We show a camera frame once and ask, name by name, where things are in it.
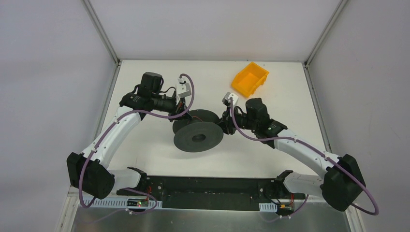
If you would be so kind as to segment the black cable spool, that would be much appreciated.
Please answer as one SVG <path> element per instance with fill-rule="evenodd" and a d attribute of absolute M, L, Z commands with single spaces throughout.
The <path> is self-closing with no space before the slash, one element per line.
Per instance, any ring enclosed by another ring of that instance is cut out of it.
<path fill-rule="evenodd" d="M 197 109 L 190 111 L 191 119 L 173 123 L 174 145 L 185 152 L 203 152 L 217 146 L 224 132 L 217 124 L 220 119 L 212 111 Z"/>

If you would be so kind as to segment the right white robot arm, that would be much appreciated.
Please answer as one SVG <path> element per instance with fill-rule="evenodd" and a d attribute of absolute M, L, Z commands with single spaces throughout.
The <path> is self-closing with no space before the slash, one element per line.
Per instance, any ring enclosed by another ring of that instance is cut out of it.
<path fill-rule="evenodd" d="M 345 211 L 364 191 L 366 184 L 351 155 L 341 157 L 303 141 L 287 126 L 271 119 L 260 98 L 248 100 L 246 112 L 236 106 L 234 94 L 228 93 L 222 102 L 227 110 L 220 123 L 226 134 L 237 131 L 252 141 L 292 156 L 314 171 L 314 175 L 283 171 L 274 180 L 277 196 L 287 198 L 292 193 L 321 196 L 334 209 Z"/>

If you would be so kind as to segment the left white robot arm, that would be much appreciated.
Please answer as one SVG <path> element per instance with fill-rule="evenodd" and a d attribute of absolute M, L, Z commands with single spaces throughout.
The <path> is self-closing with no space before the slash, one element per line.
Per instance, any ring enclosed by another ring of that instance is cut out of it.
<path fill-rule="evenodd" d="M 138 196 L 147 191 L 147 182 L 136 168 L 108 168 L 119 146 L 145 116 L 170 121 L 188 118 L 195 94 L 192 78 L 181 74 L 171 87 L 171 96 L 162 90 L 163 84 L 160 74 L 144 73 L 141 82 L 122 97 L 113 118 L 96 139 L 79 154 L 73 152 L 68 156 L 69 180 L 80 196 L 87 193 L 96 199 L 104 199 L 125 188 Z"/>

